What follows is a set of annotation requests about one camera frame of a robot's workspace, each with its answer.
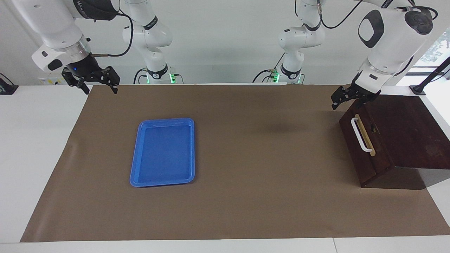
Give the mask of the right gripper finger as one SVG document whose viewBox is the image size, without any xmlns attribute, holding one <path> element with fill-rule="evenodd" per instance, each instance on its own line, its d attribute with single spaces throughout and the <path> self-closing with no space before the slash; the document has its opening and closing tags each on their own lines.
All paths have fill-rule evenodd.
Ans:
<svg viewBox="0 0 450 253">
<path fill-rule="evenodd" d="M 117 94 L 121 79 L 120 79 L 119 75 L 117 74 L 117 72 L 114 70 L 114 68 L 111 66 L 108 66 L 104 69 L 101 69 L 100 74 L 101 75 L 100 75 L 99 82 L 101 84 L 109 86 L 111 91 L 114 94 Z"/>
<path fill-rule="evenodd" d="M 66 83 L 70 87 L 76 87 L 76 88 L 82 90 L 86 95 L 89 94 L 90 89 L 85 84 L 84 77 L 80 77 L 79 79 L 76 79 L 74 77 L 73 73 L 69 69 L 63 69 L 62 76 L 63 76 L 63 79 L 66 81 Z"/>
</svg>

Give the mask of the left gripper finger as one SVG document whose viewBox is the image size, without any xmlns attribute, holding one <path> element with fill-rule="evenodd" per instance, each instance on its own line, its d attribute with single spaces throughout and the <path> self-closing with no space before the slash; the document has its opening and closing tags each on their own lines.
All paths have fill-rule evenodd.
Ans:
<svg viewBox="0 0 450 253">
<path fill-rule="evenodd" d="M 344 88 L 343 86 L 340 86 L 331 95 L 332 109 L 336 110 L 339 105 L 352 99 L 355 99 L 355 91 L 350 88 Z"/>
<path fill-rule="evenodd" d="M 379 93 L 370 93 L 368 95 L 361 95 L 358 101 L 356 102 L 356 107 L 361 108 L 364 104 L 368 102 L 373 102 L 377 97 Z"/>
</svg>

